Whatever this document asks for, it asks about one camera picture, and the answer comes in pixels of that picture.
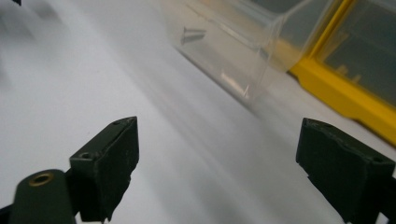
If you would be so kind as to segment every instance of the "clear plastic container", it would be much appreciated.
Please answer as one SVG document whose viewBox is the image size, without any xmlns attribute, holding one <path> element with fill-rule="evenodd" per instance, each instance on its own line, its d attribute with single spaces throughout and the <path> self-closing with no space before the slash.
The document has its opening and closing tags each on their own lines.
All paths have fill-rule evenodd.
<svg viewBox="0 0 396 224">
<path fill-rule="evenodd" d="M 396 106 L 396 1 L 357 1 L 318 59 Z"/>
<path fill-rule="evenodd" d="M 162 0 L 175 47 L 238 99 L 259 94 L 267 65 L 287 71 L 331 0 Z"/>
</svg>

